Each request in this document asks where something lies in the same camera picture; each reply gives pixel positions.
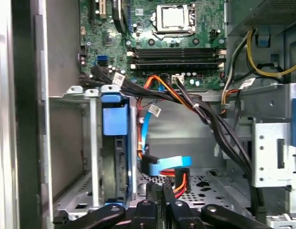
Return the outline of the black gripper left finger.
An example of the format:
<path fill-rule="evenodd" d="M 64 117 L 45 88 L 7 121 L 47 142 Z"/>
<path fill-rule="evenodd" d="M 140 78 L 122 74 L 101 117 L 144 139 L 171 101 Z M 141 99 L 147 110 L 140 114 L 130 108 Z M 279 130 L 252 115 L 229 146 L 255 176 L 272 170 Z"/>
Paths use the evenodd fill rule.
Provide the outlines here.
<path fill-rule="evenodd" d="M 145 199 L 131 201 L 128 208 L 116 203 L 91 210 L 84 216 L 69 220 L 60 217 L 55 221 L 56 229 L 156 229 L 158 227 L 158 197 L 161 187 L 146 184 Z"/>

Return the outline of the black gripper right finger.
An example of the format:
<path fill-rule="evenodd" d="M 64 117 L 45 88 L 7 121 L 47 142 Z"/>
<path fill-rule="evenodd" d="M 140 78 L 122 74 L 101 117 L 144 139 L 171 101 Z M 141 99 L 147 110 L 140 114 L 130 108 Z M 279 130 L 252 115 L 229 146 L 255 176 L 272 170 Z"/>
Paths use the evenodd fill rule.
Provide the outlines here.
<path fill-rule="evenodd" d="M 185 201 L 179 200 L 171 183 L 163 183 L 163 209 L 167 229 L 268 229 L 268 225 L 247 218 L 215 204 L 195 211 Z"/>

